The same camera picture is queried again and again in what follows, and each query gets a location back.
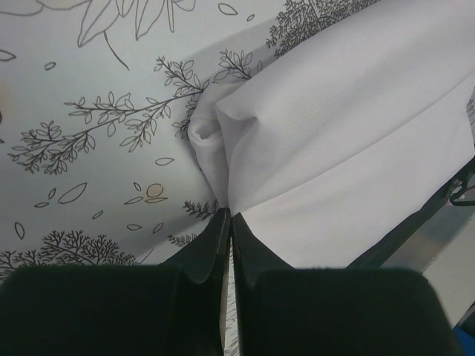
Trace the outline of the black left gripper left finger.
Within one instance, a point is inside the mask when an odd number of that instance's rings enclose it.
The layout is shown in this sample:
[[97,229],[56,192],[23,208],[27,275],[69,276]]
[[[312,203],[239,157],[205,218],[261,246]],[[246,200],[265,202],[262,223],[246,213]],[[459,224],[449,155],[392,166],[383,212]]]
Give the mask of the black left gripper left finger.
[[24,267],[1,285],[3,355],[221,355],[231,214],[146,266]]

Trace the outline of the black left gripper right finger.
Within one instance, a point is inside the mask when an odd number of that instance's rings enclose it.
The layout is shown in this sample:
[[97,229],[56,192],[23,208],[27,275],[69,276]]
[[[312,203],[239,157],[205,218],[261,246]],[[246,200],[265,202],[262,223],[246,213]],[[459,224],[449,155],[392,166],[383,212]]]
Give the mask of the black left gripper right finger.
[[436,292],[390,268],[297,269],[232,219],[242,355],[462,355]]

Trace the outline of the white t shirt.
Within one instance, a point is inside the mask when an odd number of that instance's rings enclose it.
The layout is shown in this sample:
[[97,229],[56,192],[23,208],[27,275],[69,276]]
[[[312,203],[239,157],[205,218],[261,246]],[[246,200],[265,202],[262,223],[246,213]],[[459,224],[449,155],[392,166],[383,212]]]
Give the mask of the white t shirt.
[[264,245],[345,267],[474,157],[473,91],[472,1],[379,1],[210,85],[188,133],[218,202]]

